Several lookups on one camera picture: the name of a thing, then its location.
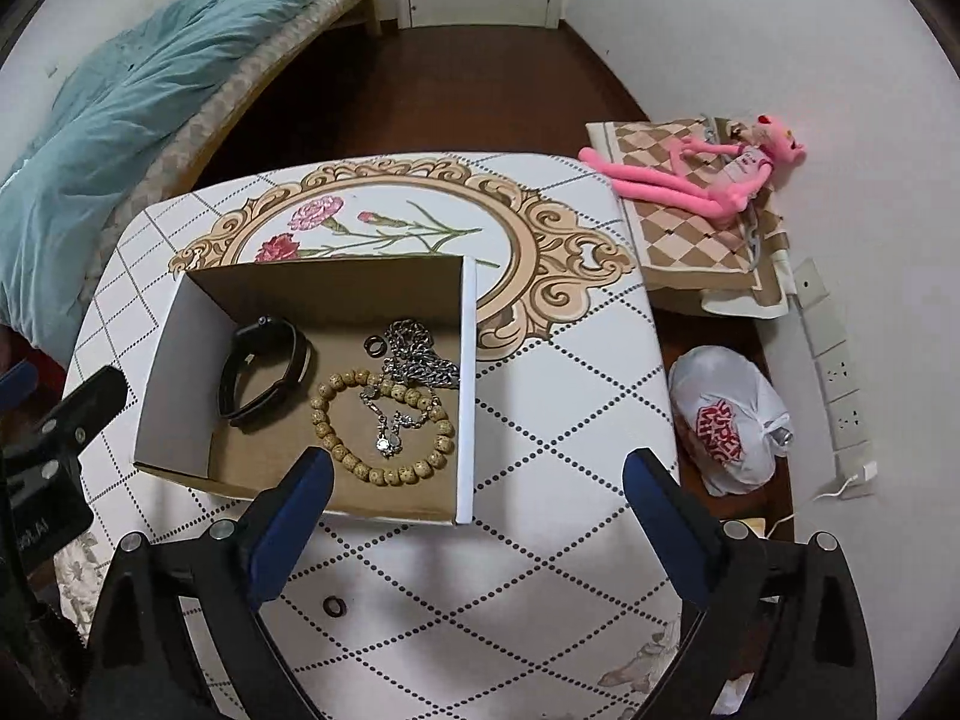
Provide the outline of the black smart watch band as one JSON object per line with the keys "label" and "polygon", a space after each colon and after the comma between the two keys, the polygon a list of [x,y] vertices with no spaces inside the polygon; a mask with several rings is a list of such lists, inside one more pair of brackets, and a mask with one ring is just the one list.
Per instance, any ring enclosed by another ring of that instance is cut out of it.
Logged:
{"label": "black smart watch band", "polygon": [[220,418],[245,429],[270,421],[301,388],[313,345],[296,325],[259,317],[231,337],[218,385]]}

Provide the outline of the white plastic bag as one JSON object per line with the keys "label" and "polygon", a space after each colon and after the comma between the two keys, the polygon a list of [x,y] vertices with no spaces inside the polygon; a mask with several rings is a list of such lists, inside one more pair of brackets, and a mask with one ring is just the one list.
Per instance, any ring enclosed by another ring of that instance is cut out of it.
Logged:
{"label": "white plastic bag", "polygon": [[771,382],[726,346],[697,346],[669,371],[670,406],[711,497],[745,496],[775,476],[793,425]]}

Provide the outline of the floral white tablecloth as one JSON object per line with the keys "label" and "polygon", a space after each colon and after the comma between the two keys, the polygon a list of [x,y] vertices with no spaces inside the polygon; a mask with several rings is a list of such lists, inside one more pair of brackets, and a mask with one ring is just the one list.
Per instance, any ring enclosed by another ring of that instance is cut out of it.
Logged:
{"label": "floral white tablecloth", "polygon": [[327,511],[263,622],[332,718],[628,718],[680,603],[622,488],[674,465],[620,200],[576,161],[420,153],[291,167],[140,211],[71,383],[125,410],[83,454],[97,589],[124,536],[231,525],[309,445]]}

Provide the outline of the open cardboard box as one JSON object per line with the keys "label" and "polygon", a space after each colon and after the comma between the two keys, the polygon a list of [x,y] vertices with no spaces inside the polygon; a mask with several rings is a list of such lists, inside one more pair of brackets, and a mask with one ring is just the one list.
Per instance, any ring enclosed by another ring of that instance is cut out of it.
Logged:
{"label": "open cardboard box", "polygon": [[[270,421],[220,418],[218,385],[231,337],[259,317],[288,320],[313,345],[299,392]],[[319,437],[313,401],[334,374],[377,374],[364,343],[398,319],[427,327],[459,377],[439,388],[452,426],[443,468],[412,486],[374,486],[338,468],[331,511],[395,522],[466,525],[473,515],[477,265],[457,255],[241,263],[184,271],[164,312],[132,458],[140,472],[251,500],[272,488]]]}

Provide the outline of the teal blue duvet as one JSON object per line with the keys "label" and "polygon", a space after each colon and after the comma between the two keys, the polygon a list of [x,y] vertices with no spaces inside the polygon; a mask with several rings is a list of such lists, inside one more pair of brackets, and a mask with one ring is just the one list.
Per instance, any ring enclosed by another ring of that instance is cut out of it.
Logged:
{"label": "teal blue duvet", "polygon": [[149,0],[53,99],[2,187],[2,322],[67,362],[109,250],[167,190],[161,161],[201,112],[221,117],[252,59],[356,0]]}

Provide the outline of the brown checkered cushion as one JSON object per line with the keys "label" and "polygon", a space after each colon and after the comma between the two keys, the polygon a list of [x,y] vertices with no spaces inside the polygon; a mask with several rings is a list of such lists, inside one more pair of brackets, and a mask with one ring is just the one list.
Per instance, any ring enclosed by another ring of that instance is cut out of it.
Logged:
{"label": "brown checkered cushion", "polygon": [[[729,142],[737,119],[697,115],[667,122],[594,122],[587,127],[602,158],[632,166],[667,167],[674,138]],[[775,189],[764,188],[736,221],[721,229],[701,216],[654,203],[623,202],[641,270],[651,289],[686,293],[680,310],[773,320],[789,312],[796,292],[788,229]]]}

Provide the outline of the pink panther plush toy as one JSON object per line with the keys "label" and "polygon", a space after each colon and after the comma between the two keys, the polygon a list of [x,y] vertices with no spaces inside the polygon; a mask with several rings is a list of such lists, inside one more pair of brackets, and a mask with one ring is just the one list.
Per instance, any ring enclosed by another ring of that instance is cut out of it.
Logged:
{"label": "pink panther plush toy", "polygon": [[665,145],[667,167],[632,166],[583,148],[578,160],[599,172],[622,199],[670,206],[729,226],[773,182],[776,171],[805,160],[805,146],[773,115],[734,125],[729,142],[686,135]]}

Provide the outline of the bed with checkered mattress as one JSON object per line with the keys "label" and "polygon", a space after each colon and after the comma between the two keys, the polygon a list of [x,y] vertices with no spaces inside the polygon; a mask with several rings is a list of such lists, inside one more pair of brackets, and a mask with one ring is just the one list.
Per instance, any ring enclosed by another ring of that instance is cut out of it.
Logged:
{"label": "bed with checkered mattress", "polygon": [[[275,71],[359,2],[361,0],[356,0],[325,28],[314,29],[308,36],[296,39],[290,47],[270,47],[263,57],[252,59],[239,80],[229,85],[226,112],[221,117],[201,112],[192,119],[185,133],[169,145],[161,161],[167,190],[158,202],[171,199],[172,195],[184,190],[190,174],[202,169],[212,156],[217,141],[231,125],[235,125],[241,110]],[[140,23],[153,10],[149,0],[50,0],[39,10],[20,44],[3,65],[2,187],[11,166],[41,130],[60,86],[75,67],[99,44]],[[119,239],[109,250],[86,307]]]}

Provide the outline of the wall power sockets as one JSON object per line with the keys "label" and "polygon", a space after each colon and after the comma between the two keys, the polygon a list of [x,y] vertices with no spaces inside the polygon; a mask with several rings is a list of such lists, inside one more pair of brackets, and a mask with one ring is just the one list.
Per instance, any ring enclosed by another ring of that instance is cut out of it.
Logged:
{"label": "wall power sockets", "polygon": [[797,313],[809,346],[832,441],[838,489],[822,499],[853,500],[874,492],[877,460],[867,431],[848,333],[812,259],[794,268]]}

